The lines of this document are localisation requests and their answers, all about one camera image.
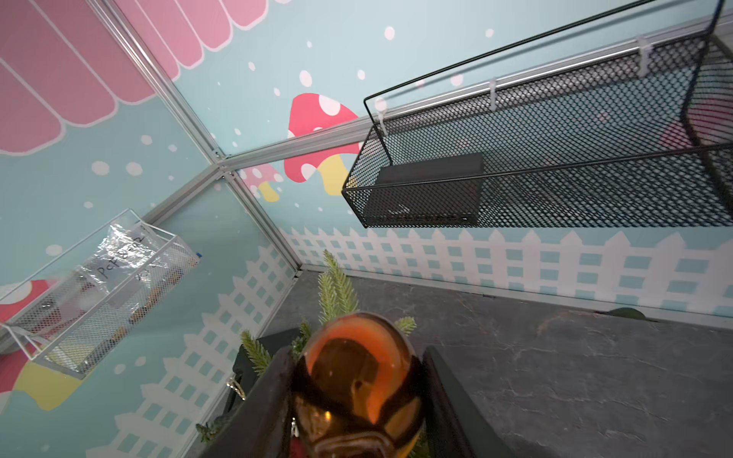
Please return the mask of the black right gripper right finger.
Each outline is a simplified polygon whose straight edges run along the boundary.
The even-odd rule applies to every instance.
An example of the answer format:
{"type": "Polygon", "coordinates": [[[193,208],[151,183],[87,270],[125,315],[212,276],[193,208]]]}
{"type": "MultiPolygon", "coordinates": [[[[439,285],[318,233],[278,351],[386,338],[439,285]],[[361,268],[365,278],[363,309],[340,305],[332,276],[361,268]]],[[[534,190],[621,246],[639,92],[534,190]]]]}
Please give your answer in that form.
{"type": "Polygon", "coordinates": [[[422,358],[426,431],[433,457],[513,457],[436,347],[422,358]]]}

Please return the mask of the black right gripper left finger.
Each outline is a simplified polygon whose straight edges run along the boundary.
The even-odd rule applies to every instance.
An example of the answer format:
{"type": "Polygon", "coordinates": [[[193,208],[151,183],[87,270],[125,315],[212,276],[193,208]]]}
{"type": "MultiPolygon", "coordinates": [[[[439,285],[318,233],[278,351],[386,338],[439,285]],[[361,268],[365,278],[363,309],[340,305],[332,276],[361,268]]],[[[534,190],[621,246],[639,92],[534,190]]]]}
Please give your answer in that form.
{"type": "Polygon", "coordinates": [[[290,385],[294,368],[290,349],[281,348],[244,403],[202,455],[209,458],[290,456],[290,385]]]}

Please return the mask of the brown shiny ball ornament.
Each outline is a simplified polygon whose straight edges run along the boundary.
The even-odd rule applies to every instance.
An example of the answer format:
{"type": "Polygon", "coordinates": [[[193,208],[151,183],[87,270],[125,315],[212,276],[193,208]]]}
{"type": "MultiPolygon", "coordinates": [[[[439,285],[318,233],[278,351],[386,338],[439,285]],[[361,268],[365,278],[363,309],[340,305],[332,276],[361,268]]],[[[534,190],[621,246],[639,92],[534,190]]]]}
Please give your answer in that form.
{"type": "Polygon", "coordinates": [[[323,326],[305,345],[290,385],[309,457],[407,457],[426,407],[421,362],[387,319],[366,312],[323,326]]]}

